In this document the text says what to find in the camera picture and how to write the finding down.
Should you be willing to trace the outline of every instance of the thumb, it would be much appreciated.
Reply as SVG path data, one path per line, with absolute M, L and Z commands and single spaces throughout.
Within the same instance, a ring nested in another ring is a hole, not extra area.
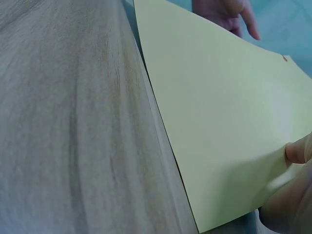
M 312 133 L 287 144 L 285 153 L 286 158 L 292 163 L 307 163 L 312 157 Z
M 312 134 L 287 144 L 285 153 L 287 159 L 293 163 L 308 162 L 312 155 Z M 296 178 L 264 204 L 260 211 L 260 220 L 266 227 L 279 233 L 287 233 L 293 228 L 302 198 L 311 184 L 311 165 L 309 162 Z

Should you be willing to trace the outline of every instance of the paper sheet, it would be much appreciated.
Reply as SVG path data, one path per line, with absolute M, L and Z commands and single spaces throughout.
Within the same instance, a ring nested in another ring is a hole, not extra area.
M 200 232 L 257 207 L 298 170 L 284 145 L 312 130 L 312 80 L 165 0 L 135 0 L 144 59 Z

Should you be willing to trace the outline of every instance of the light gray wood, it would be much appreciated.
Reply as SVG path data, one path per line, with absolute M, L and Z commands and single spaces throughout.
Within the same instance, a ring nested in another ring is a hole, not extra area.
M 119 0 L 0 0 L 0 233 L 197 233 Z

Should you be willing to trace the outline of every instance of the light blue background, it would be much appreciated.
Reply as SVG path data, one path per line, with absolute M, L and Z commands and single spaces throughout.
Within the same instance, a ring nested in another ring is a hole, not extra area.
M 169 0 L 189 11 L 192 0 Z M 252 39 L 242 22 L 243 39 L 283 55 L 290 55 L 312 77 L 312 0 L 250 0 L 261 41 Z M 123 0 L 134 35 L 137 23 L 132 0 Z

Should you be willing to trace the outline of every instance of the wood grain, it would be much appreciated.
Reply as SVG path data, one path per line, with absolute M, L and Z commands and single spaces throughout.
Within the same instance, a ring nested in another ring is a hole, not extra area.
M 121 2 L 0 4 L 0 233 L 197 233 Z

